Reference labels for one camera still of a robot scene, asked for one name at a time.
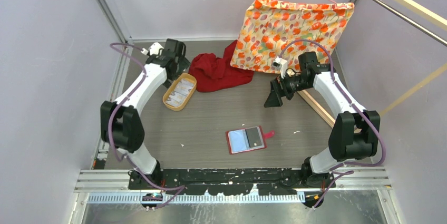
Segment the yellow oval tray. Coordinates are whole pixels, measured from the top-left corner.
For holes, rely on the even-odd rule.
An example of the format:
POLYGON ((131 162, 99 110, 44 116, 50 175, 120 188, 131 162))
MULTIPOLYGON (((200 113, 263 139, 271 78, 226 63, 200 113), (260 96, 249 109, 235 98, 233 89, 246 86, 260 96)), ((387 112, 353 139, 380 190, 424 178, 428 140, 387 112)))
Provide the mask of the yellow oval tray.
POLYGON ((197 88, 197 80, 188 73, 182 73, 164 94, 162 100, 164 105, 173 110, 181 111, 197 88))

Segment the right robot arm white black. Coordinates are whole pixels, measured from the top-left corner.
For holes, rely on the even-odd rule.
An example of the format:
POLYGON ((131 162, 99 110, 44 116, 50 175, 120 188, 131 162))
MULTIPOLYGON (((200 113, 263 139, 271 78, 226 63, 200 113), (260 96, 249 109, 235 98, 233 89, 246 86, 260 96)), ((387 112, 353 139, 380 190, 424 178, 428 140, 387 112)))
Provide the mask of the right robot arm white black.
POLYGON ((348 93, 340 83, 332 63, 320 63, 316 53, 305 52, 298 57, 300 71, 287 68, 281 57, 273 60, 272 67, 280 75, 270 82, 270 94, 264 103, 266 108, 280 107, 282 98, 291 100, 298 91, 314 89, 328 104, 335 122, 325 150, 305 159, 300 170, 300 181, 307 187, 315 187, 329 178, 334 169, 376 155, 380 116, 369 111, 348 93))

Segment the red leather card holder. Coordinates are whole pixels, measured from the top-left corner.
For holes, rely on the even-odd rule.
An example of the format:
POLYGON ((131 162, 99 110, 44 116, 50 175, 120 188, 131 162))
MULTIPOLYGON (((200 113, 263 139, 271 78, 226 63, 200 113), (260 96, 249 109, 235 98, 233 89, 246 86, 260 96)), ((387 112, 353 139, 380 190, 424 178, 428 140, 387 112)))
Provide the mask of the red leather card holder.
POLYGON ((247 137, 244 129, 236 129, 226 132, 226 141, 228 146, 229 154, 239 154, 244 152, 250 152, 250 151, 256 151, 267 148, 266 140, 269 138, 272 138, 275 136, 275 131, 269 131, 269 132, 263 132, 263 129, 261 126, 258 126, 260 128, 260 132, 262 133, 264 146, 263 147, 257 147, 257 148, 249 148, 247 137))

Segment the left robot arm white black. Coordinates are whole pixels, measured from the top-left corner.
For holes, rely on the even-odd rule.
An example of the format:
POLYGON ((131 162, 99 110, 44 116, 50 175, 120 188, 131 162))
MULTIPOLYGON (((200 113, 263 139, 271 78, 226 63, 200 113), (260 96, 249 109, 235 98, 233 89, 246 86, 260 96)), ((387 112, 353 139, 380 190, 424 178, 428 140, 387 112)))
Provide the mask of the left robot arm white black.
POLYGON ((159 161, 144 145, 145 131, 140 115, 143 108, 160 87, 172 87, 189 67, 186 45, 174 39, 156 42, 149 48, 132 48, 147 57, 142 62, 124 52, 121 43, 111 43, 110 48, 129 58, 141 72, 133 83, 114 101, 104 101, 100 107, 101 139, 110 145, 118 161, 127 159, 142 173, 141 182, 149 189, 156 189, 162 181, 159 161))

